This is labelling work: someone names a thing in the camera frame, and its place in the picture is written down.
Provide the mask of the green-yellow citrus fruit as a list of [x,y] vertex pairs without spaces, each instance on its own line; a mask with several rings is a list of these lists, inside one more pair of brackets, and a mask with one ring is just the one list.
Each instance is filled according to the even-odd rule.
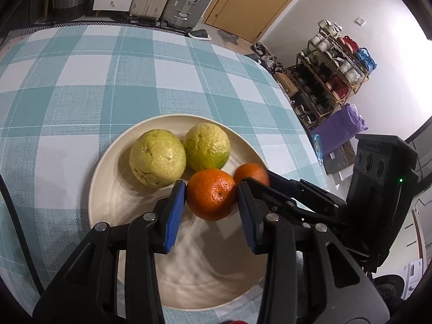
[[192,127],[183,139],[188,166],[195,172],[222,169],[231,154],[228,135],[217,125],[200,123]]

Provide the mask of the yellow-green guava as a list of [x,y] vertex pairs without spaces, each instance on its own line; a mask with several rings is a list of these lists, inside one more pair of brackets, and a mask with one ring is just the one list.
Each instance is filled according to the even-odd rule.
[[134,142],[129,165],[143,185],[160,189],[182,177],[187,157],[182,142],[174,133],[149,130]]

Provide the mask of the purple bag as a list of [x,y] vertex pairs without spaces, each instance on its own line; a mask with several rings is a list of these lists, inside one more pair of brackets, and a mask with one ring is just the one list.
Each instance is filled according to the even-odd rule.
[[326,156],[365,130],[365,120],[359,114],[356,105],[347,103],[313,129],[311,135],[319,136],[322,155]]

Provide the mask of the wooden door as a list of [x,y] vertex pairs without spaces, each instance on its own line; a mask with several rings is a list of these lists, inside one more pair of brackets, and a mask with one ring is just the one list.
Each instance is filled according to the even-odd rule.
[[212,0],[203,22],[248,42],[258,41],[293,0]]

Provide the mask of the orange tangerine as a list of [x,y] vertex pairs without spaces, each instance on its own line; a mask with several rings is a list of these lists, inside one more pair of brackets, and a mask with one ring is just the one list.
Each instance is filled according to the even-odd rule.
[[270,185],[267,170],[257,163],[245,163],[235,170],[233,179],[237,186],[247,178],[252,178],[267,187]]
[[187,205],[202,220],[216,222],[229,216],[237,203],[237,185],[217,168],[194,173],[187,183]]

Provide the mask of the wooden shoe rack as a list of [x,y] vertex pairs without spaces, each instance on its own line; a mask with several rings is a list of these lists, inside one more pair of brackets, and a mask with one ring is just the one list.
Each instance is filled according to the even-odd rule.
[[367,48],[360,47],[343,28],[329,20],[296,55],[286,74],[299,91],[294,111],[309,129],[320,125],[341,109],[370,79],[377,64]]

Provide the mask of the larger red tomato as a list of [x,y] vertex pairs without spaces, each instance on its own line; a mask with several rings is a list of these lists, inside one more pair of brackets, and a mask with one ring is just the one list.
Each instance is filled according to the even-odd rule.
[[248,323],[243,320],[226,320],[220,324],[248,324]]

